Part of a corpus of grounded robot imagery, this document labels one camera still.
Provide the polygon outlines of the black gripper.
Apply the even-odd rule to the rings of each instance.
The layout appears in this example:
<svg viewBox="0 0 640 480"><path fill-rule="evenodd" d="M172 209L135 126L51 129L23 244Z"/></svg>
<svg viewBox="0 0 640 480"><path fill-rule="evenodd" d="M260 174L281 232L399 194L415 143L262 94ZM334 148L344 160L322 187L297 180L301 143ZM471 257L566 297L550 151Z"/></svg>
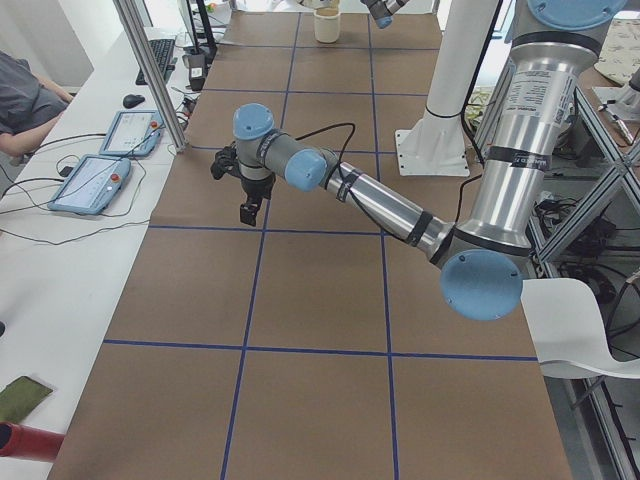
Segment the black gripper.
<svg viewBox="0 0 640 480"><path fill-rule="evenodd" d="M275 185L275 175L254 180L247 177L241 178L241 186L247 195L247 199L240 205L240 221L249 226L255 226L260 204L264 199L270 200Z"/></svg>

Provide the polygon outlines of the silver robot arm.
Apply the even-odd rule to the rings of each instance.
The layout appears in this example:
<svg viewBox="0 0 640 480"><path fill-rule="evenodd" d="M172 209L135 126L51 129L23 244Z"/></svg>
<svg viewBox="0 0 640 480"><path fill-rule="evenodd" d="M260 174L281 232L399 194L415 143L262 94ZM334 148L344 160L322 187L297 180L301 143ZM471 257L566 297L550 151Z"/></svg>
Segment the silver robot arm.
<svg viewBox="0 0 640 480"><path fill-rule="evenodd" d="M403 8L407 1L404 0L361 0L368 9L379 29L385 29L392 23L393 15Z"/></svg>
<svg viewBox="0 0 640 480"><path fill-rule="evenodd" d="M539 195L579 75L598 59L621 1L524 1L510 57L515 73L484 163L469 218L445 222L328 150L277 129L259 103L233 117L236 161L253 224L277 177L311 191L323 188L381 229L423 251L441 271L445 301L461 315L495 320L520 301L530 243L525 230Z"/></svg>

